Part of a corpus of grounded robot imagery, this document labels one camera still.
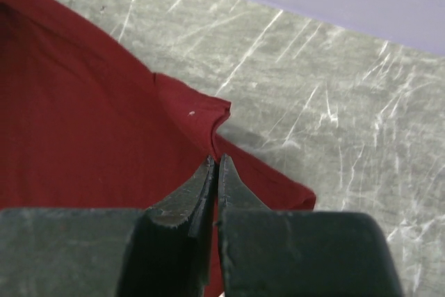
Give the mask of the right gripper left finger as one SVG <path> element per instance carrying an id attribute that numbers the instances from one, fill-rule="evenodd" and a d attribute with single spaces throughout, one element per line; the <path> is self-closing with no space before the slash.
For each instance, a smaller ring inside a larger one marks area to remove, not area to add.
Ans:
<path id="1" fill-rule="evenodd" d="M 1 211 L 2 296 L 202 296 L 215 163 L 146 210 Z"/>

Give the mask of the dark red t shirt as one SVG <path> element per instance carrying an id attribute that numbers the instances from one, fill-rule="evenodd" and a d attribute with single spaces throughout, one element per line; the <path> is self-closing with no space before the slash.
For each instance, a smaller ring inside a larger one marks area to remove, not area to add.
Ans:
<path id="1" fill-rule="evenodd" d="M 1 0 L 2 208 L 143 208 L 228 153 L 272 207 L 313 209 L 312 190 L 216 133 L 229 109 L 55 0 Z"/>

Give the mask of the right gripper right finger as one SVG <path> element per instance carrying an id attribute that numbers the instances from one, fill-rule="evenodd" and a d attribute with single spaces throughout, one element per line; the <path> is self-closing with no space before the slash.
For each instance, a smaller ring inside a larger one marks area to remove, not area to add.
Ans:
<path id="1" fill-rule="evenodd" d="M 402 296 L 385 236 L 368 214 L 274 211 L 229 156 L 218 180 L 218 251 L 226 296 Z"/>

